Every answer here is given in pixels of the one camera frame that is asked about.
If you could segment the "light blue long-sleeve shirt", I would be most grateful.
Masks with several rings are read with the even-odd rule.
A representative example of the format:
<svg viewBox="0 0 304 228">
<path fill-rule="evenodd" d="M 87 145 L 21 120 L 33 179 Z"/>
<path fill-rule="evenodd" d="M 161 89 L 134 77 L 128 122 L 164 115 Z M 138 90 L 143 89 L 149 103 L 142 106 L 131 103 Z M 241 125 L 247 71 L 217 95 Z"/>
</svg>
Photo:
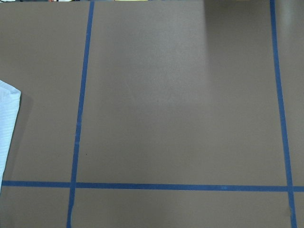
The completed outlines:
<svg viewBox="0 0 304 228">
<path fill-rule="evenodd" d="M 21 92 L 0 81 L 0 180 L 3 178 L 17 119 Z"/>
</svg>

